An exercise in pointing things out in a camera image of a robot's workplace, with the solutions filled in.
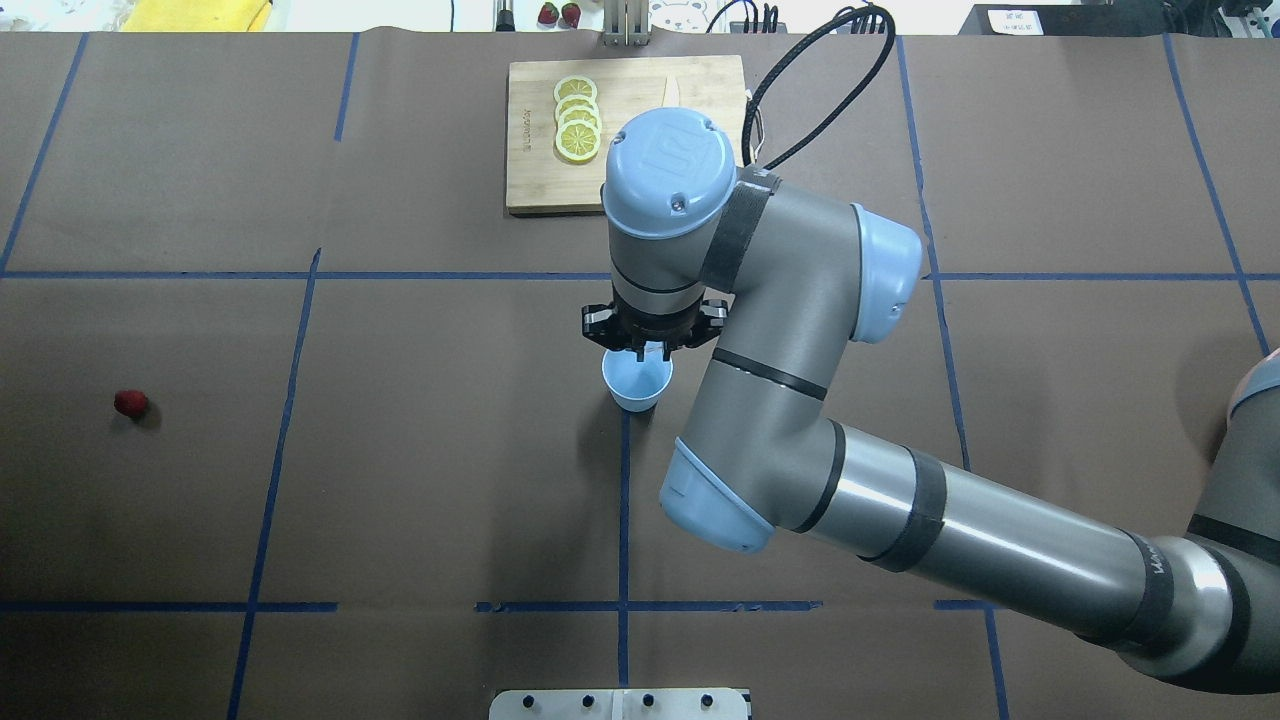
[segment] gray table surface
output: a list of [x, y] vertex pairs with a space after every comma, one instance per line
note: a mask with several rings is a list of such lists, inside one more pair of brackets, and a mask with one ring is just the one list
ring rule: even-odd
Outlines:
[[[741, 54], [754, 86], [792, 41], [640, 53]], [[877, 42], [782, 76], [765, 156]], [[621, 683], [750, 688], [756, 717], [1280, 715], [785, 532], [758, 556], [678, 532], [657, 488], [710, 348], [625, 416], [579, 336], [608, 297], [603, 218], [503, 213], [508, 63], [612, 55], [590, 33], [0, 37], [5, 717], [484, 717], [500, 689]], [[831, 416], [1181, 534], [1234, 383], [1280, 338], [1277, 63], [1266, 41], [901, 42], [780, 169], [933, 243]], [[123, 387], [148, 423], [114, 414]]]

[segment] robotic arm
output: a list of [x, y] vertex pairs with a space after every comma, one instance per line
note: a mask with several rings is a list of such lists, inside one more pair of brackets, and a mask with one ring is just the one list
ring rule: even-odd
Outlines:
[[613, 302], [582, 309], [584, 334], [637, 360], [719, 337], [660, 492], [681, 528], [739, 552], [806, 533], [1161, 680], [1280, 692], [1280, 354], [1242, 383], [1187, 537], [1148, 539], [820, 416], [846, 342], [883, 340], [910, 299], [909, 228], [737, 168], [682, 108], [617, 133], [602, 196]]

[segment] red berry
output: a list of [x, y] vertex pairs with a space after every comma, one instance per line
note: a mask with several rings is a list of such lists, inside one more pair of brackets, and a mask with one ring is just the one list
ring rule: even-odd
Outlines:
[[564, 24], [576, 28], [577, 20], [582, 19], [582, 9], [577, 6], [577, 3], [568, 3], [561, 8], [561, 15], [564, 18]]
[[141, 389], [122, 389], [115, 393], [115, 411], [131, 420], [138, 420], [147, 414], [151, 401]]
[[559, 19], [559, 10], [550, 3], [543, 3], [543, 9], [538, 12], [538, 22], [544, 26], [553, 26]]

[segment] lime slice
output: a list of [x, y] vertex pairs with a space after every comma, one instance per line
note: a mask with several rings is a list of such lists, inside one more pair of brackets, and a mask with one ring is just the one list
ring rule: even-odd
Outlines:
[[570, 120], [556, 131], [556, 151], [570, 163], [586, 163], [600, 151], [600, 131], [586, 120]]
[[585, 95], [566, 95], [559, 102], [556, 104], [556, 117], [559, 118], [564, 114], [564, 110], [579, 106], [590, 108], [595, 110], [596, 114], [600, 113], [600, 109], [595, 106], [595, 100], [591, 100]]
[[595, 83], [591, 78], [582, 76], [568, 76], [556, 83], [556, 91], [553, 92], [556, 101], [568, 97], [570, 95], [582, 95], [591, 100], [595, 100], [598, 92], [595, 90]]
[[595, 129], [602, 129], [604, 123], [600, 120], [600, 113], [589, 105], [573, 105], [568, 110], [564, 110], [559, 118], [556, 119], [556, 127], [563, 127], [566, 123], [573, 120], [586, 120], [595, 126]]

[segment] white label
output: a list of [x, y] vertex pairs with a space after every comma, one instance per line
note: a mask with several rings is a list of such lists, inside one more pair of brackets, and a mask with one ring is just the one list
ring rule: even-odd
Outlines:
[[1044, 35], [1036, 10], [987, 10], [987, 19], [1000, 35]]

